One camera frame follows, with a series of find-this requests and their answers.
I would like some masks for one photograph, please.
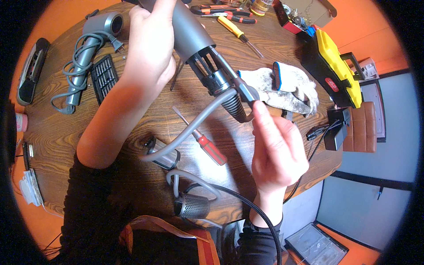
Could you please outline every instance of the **black sleeve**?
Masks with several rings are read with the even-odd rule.
[[[283,219],[274,227],[277,234],[280,234],[282,222]],[[240,245],[240,264],[273,265],[275,263],[277,250],[269,228],[254,226],[249,219],[246,219],[238,243]]]
[[[118,175],[118,161],[106,169],[82,165],[77,156],[69,170],[64,201],[62,245],[58,262],[115,264],[120,231],[130,221],[132,207],[112,205],[107,197]]]

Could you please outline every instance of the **wood grain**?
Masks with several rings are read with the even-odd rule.
[[[200,1],[195,0],[192,4],[200,4]],[[128,48],[129,37],[128,12],[132,7],[128,3],[119,3],[101,11],[101,13],[118,11],[123,15],[124,29],[119,40],[124,42],[125,48]],[[217,51],[235,70],[271,67],[275,61],[304,70],[296,57],[299,54],[301,42],[298,42],[295,35],[280,27],[273,11],[267,12],[264,17],[259,18],[256,25],[237,24],[264,54],[265,59],[262,60],[258,59],[254,51],[235,38],[216,19],[200,17],[198,19],[206,26],[206,30],[215,40]],[[31,166],[37,174],[44,200],[51,209],[62,214],[69,168],[73,165],[76,146],[84,129],[96,113],[98,104],[91,87],[83,92],[81,104],[76,107],[76,112],[72,115],[63,115],[55,111],[50,105],[50,99],[68,89],[61,70],[71,58],[74,44],[82,34],[84,22],[79,22],[52,43],[37,85],[34,102],[25,108],[29,120],[25,140],[33,145],[34,150]],[[126,52],[114,53],[112,45],[106,43],[97,53],[94,62],[106,54],[112,54],[117,72],[121,75],[125,66],[123,56],[127,56]],[[316,90],[320,99],[318,113],[309,118],[304,118],[299,114],[294,115],[294,121],[297,122],[304,137],[307,154],[315,147],[318,140],[308,142],[305,134],[313,126],[326,124],[326,112],[334,106],[328,94],[318,83]],[[120,178],[114,180],[111,200],[132,202],[135,205],[136,214],[139,215],[152,214],[171,218],[173,216],[173,196],[165,182],[165,170],[153,163],[139,161],[137,155],[144,152],[143,144],[149,136],[155,135],[161,141],[169,143],[186,127],[172,111],[171,106],[176,106],[191,121],[212,100],[213,98],[208,95],[207,89],[201,85],[190,67],[185,66],[176,82],[175,89],[171,92],[170,84],[163,89],[125,142],[119,157],[122,161]],[[244,105],[244,107],[249,113],[248,106]],[[281,110],[270,109],[272,113],[281,114]],[[200,149],[195,139],[189,137],[178,147],[181,152],[178,168],[198,175],[207,182],[233,189],[253,200],[256,188],[251,177],[251,160],[254,149],[251,123],[240,124],[223,108],[218,108],[198,129],[213,140],[221,152],[228,157],[228,163],[222,167],[217,166]],[[309,171],[302,178],[296,195],[334,172],[341,164],[341,157],[341,151],[327,151],[322,144],[311,162]],[[181,180],[181,189],[188,185],[189,182]],[[292,189],[293,186],[289,187],[287,194]],[[200,188],[194,189],[193,193],[212,197],[211,194]],[[240,219],[243,212],[246,214],[247,210],[242,208],[237,199],[224,195],[223,200],[217,205],[212,205],[208,218],[218,223],[227,223]]]

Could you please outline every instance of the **red label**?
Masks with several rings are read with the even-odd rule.
[[[334,92],[339,92],[339,88],[336,86],[336,84],[333,82],[333,80],[331,80],[331,78],[327,77],[325,79],[325,81],[327,82],[327,84],[331,87],[331,89]]]

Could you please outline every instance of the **pliers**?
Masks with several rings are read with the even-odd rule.
[[[206,5],[199,5],[199,6],[192,6],[190,7],[190,11],[193,14],[196,15],[208,15],[213,13],[220,13],[225,11],[241,11],[240,8],[232,7],[232,6],[206,6]]]
[[[256,24],[258,21],[256,19],[249,19],[249,18],[243,18],[243,17],[239,17],[237,15],[242,15],[242,16],[248,16],[251,17],[253,14],[247,11],[235,11],[235,12],[231,12],[231,11],[225,11],[223,13],[213,13],[210,15],[203,15],[202,17],[227,17],[227,19],[235,21],[235,22],[239,22],[242,24]]]

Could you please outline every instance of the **screwdriver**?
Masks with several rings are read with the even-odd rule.
[[[185,122],[185,124],[189,125],[188,121],[184,118],[184,116],[181,114],[181,112],[176,108],[172,107],[172,109],[175,111],[175,113],[180,116],[180,118]],[[209,141],[209,139],[206,138],[203,134],[199,132],[198,129],[195,129],[192,132],[192,135],[196,139],[196,141],[200,144],[200,147],[205,151],[205,153],[208,154],[210,158],[212,158],[215,163],[217,163],[219,166],[225,165],[227,163],[227,157],[223,155],[216,146]]]
[[[226,17],[218,17],[219,23],[221,23],[224,27],[226,27],[230,32],[232,32],[234,35],[236,35],[239,40],[241,40],[243,43],[246,43],[252,49],[260,56],[260,58],[265,58],[261,52],[256,49],[253,44],[250,43],[249,39],[244,35],[244,32],[241,31],[236,25],[234,25],[233,22],[229,21]]]

